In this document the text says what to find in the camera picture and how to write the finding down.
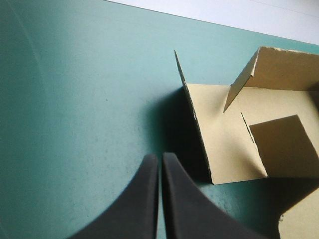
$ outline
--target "cardboard box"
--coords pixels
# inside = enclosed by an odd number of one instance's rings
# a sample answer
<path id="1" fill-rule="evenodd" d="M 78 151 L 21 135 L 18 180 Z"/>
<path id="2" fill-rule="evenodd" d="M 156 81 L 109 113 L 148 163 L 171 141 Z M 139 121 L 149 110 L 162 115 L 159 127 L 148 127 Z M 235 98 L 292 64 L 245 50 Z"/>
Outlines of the cardboard box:
<path id="1" fill-rule="evenodd" d="M 212 183 L 319 178 L 319 55 L 260 47 L 231 86 L 188 84 L 175 56 Z M 283 218 L 282 238 L 319 238 L 319 190 Z"/>

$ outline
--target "black plastic part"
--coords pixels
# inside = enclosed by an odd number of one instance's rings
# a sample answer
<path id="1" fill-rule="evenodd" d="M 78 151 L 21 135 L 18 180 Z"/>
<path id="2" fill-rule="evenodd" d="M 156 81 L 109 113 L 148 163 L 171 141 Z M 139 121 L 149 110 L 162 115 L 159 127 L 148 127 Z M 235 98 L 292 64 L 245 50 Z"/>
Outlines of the black plastic part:
<path id="1" fill-rule="evenodd" d="M 174 153 L 164 153 L 162 198 L 167 239 L 265 239 L 216 207 Z"/>
<path id="2" fill-rule="evenodd" d="M 155 239 L 158 220 L 158 160 L 146 155 L 117 200 L 70 239 Z"/>

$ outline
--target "teal surface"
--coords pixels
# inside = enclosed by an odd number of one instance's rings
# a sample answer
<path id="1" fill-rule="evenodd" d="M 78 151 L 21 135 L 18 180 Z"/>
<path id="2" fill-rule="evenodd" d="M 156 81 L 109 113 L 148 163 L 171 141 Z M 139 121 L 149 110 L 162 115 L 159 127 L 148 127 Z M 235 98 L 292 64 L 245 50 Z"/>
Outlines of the teal surface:
<path id="1" fill-rule="evenodd" d="M 319 46 L 107 1 L 0 0 L 0 238 L 62 239 L 166 147 L 159 105 L 189 82 L 231 84 L 260 45 Z M 268 181 L 199 184 L 268 236 Z M 165 238 L 159 211 L 158 238 Z"/>

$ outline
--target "table surface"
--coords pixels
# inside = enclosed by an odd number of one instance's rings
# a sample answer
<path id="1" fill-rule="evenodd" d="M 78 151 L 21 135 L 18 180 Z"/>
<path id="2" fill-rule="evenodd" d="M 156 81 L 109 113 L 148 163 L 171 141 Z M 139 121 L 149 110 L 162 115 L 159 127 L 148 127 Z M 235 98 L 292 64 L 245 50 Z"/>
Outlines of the table surface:
<path id="1" fill-rule="evenodd" d="M 173 54 L 188 82 L 229 85 L 261 45 L 319 54 L 316 45 L 107 1 L 1 0 L 0 238 L 75 233 L 117 198 L 144 154 L 164 151 L 222 210 L 278 237 L 278 211 L 300 180 L 197 178 L 202 155 Z"/>

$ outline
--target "white wall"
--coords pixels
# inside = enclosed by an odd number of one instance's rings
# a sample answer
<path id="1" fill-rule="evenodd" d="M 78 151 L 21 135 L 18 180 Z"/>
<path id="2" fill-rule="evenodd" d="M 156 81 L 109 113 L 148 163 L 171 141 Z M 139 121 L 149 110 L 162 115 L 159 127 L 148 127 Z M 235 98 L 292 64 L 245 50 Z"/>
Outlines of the white wall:
<path id="1" fill-rule="evenodd" d="M 113 0 L 319 45 L 319 0 Z"/>

